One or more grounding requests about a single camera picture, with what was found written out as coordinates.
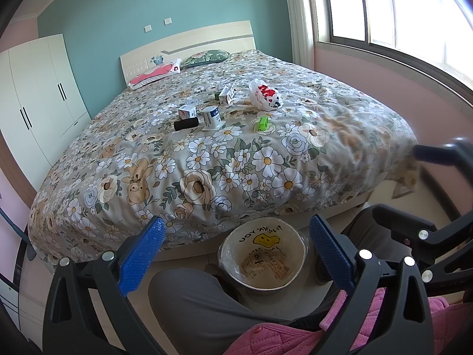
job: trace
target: pink wall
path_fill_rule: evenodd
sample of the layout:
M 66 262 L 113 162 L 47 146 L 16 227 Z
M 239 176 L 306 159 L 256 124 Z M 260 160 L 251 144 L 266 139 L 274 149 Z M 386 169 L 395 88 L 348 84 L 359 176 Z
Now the pink wall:
M 0 207 L 21 230 L 24 230 L 29 217 L 29 208 L 15 192 L 3 171 L 0 169 Z M 10 281 L 13 280 L 20 237 L 0 216 L 0 272 Z
M 398 112 L 422 144 L 438 145 L 457 136 L 473 140 L 473 122 L 423 85 L 357 57 L 316 48 L 317 72 L 343 81 Z M 473 190 L 455 169 L 428 165 L 461 213 L 472 208 Z
M 10 23 L 0 38 L 0 52 L 38 38 L 36 19 Z

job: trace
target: shoe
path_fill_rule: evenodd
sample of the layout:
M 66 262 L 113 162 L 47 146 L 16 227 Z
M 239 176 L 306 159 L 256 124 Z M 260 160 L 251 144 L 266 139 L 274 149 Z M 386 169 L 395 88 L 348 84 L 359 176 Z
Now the shoe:
M 209 263 L 205 266 L 204 272 L 215 277 L 218 280 L 220 286 L 222 287 L 224 293 L 230 296 L 230 298 L 232 298 L 233 300 L 239 302 L 240 293 L 234 286 L 232 286 L 229 282 L 225 280 L 226 274 L 219 266 L 213 263 Z
M 332 278 L 318 253 L 315 254 L 315 283 L 318 285 L 325 285 L 331 282 Z

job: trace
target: window frame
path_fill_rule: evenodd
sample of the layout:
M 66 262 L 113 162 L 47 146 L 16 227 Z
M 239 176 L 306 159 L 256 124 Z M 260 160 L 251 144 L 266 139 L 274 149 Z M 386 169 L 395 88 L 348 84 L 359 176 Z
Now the window frame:
M 470 24 L 471 27 L 473 27 L 470 19 L 468 16 L 465 14 L 464 9 L 458 2 L 458 0 L 454 0 L 457 4 L 457 6 L 461 9 L 463 15 L 465 16 L 466 20 Z M 362 0 L 363 3 L 363 13 L 365 16 L 365 41 L 361 40 L 355 40 L 355 39 L 349 39 L 346 37 L 340 37 L 340 36 L 334 36 L 333 34 L 333 21 L 332 21 L 332 7 L 331 7 L 331 2 L 330 0 L 325 0 L 326 4 L 326 14 L 327 14 L 327 26 L 328 26 L 328 42 L 332 44 L 337 44 L 337 45 L 342 45 L 345 47 L 350 47 L 350 48 L 356 48 L 360 49 L 362 51 L 367 51 L 370 53 L 378 54 L 380 56 L 384 56 L 389 59 L 393 59 L 401 64 L 404 64 L 408 67 L 413 68 L 414 70 L 417 70 L 419 72 L 422 72 L 423 74 L 427 75 L 430 78 L 433 78 L 434 80 L 437 80 L 440 82 L 442 85 L 446 86 L 448 89 L 453 91 L 454 93 L 458 94 L 461 96 L 464 100 L 468 101 L 470 105 L 473 104 L 473 90 L 467 86 L 465 83 L 457 79 L 455 76 L 445 72 L 441 68 L 428 63 L 427 61 L 424 61 L 422 59 L 419 59 L 415 56 L 409 55 L 407 53 L 398 51 L 396 49 L 383 46 L 380 44 L 372 43 L 371 42 L 371 33 L 370 33 L 370 13 L 368 10 L 367 6 L 367 0 Z M 392 14 L 394 18 L 394 36 L 393 39 L 395 42 L 397 42 L 397 36 L 396 36 L 396 6 L 391 0 L 391 9 L 392 9 Z M 444 57 L 442 61 L 442 66 L 445 68 L 452 70 L 456 74 L 464 77 L 465 79 L 468 80 L 473 80 L 473 78 L 469 78 L 465 76 L 463 73 L 460 71 L 455 70 L 453 67 L 445 63 L 445 50 L 444 50 Z

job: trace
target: cup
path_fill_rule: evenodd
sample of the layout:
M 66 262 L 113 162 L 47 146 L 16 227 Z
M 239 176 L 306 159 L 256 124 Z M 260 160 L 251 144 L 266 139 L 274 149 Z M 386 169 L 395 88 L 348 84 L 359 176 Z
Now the cup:
M 209 130 L 216 130 L 222 126 L 222 119 L 218 113 L 218 106 L 212 105 L 202 109 L 202 116 Z

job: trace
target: gray pants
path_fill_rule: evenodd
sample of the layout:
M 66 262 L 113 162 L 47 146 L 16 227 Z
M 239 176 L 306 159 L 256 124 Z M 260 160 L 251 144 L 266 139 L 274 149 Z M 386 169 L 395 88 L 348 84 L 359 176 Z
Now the gray pants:
M 362 210 L 342 234 L 358 249 L 369 249 L 381 259 L 399 262 L 411 252 L 392 240 L 389 230 L 376 224 L 371 208 Z M 310 315 L 325 316 L 338 291 L 332 285 Z M 158 272 L 151 280 L 148 296 L 159 325 L 180 355 L 221 355 L 256 324 L 294 323 L 251 311 L 224 293 L 214 276 L 190 268 Z

